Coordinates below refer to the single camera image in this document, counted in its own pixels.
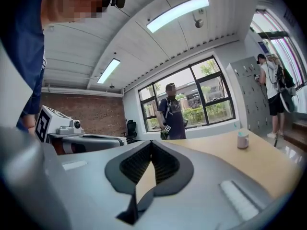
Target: desk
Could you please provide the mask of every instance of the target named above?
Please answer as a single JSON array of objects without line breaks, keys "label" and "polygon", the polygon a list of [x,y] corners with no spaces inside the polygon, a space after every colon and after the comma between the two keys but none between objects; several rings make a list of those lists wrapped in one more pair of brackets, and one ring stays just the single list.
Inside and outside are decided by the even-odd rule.
[{"label": "desk", "polygon": [[[223,159],[261,184],[273,198],[294,189],[302,173],[300,167],[259,136],[246,129],[240,131],[249,134],[249,147],[246,150],[236,147],[238,131],[167,142]],[[150,164],[137,185],[137,199],[154,186],[154,167]]]}]

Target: window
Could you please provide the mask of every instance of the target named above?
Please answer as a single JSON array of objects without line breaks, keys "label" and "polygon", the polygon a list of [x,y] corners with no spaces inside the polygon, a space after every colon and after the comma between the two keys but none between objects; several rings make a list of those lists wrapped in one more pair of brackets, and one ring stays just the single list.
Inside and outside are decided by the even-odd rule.
[{"label": "window", "polygon": [[146,131],[159,131],[157,107],[167,97],[165,87],[174,83],[176,99],[188,126],[198,127],[235,118],[224,76],[214,58],[188,66],[139,90]]},{"label": "window", "polygon": [[271,54],[280,59],[293,78],[295,87],[303,86],[307,79],[306,71],[288,33],[267,11],[256,11],[251,27],[261,36]]}]

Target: brick wall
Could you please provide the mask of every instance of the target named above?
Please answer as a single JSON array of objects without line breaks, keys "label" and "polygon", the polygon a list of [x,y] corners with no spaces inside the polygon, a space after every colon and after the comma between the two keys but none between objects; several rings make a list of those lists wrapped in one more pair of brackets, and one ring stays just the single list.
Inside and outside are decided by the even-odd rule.
[{"label": "brick wall", "polygon": [[42,93],[41,105],[80,120],[88,134],[121,137],[126,129],[122,98]]}]

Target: ceiling fixture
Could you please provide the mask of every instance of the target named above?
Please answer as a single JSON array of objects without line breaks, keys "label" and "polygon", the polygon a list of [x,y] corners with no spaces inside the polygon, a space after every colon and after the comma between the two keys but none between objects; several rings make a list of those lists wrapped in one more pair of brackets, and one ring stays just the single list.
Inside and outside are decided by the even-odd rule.
[{"label": "ceiling fixture", "polygon": [[195,14],[194,12],[192,12],[192,15],[193,15],[193,20],[195,21],[195,26],[196,28],[201,28],[203,26],[203,20],[202,19],[199,19],[199,20],[196,20],[196,17],[195,17]]},{"label": "ceiling fixture", "polygon": [[201,9],[208,5],[209,5],[208,0],[189,0],[161,14],[160,16],[152,20],[147,25],[147,28],[152,33],[154,33],[157,30],[159,30],[161,27],[173,21],[174,19],[177,19],[180,16],[185,15],[186,13]]},{"label": "ceiling fixture", "polygon": [[120,61],[118,59],[113,59],[111,63],[106,67],[97,83],[104,83],[119,64]]}]

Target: man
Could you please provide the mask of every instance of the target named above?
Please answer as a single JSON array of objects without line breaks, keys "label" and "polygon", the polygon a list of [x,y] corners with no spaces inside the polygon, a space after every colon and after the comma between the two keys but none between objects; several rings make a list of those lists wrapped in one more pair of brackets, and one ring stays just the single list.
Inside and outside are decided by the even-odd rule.
[{"label": "man", "polygon": [[157,111],[159,125],[162,130],[164,130],[166,126],[171,127],[168,132],[167,139],[186,139],[183,116],[179,102],[176,100],[175,84],[168,84],[165,88],[165,92],[167,94],[167,98],[161,101]]},{"label": "man", "polygon": [[34,135],[46,66],[43,28],[50,23],[95,17],[110,0],[11,0],[5,10],[1,40],[12,63],[33,94],[18,120],[20,130]]},{"label": "man", "polygon": [[261,64],[260,68],[260,84],[265,84],[267,87],[268,102],[270,115],[272,116],[273,131],[268,134],[269,138],[277,139],[278,133],[278,114],[280,116],[279,123],[279,135],[283,137],[283,126],[284,126],[284,113],[283,113],[283,103],[280,98],[280,94],[274,86],[273,80],[273,68],[277,66],[270,61],[267,61],[263,54],[258,55],[258,62]]}]

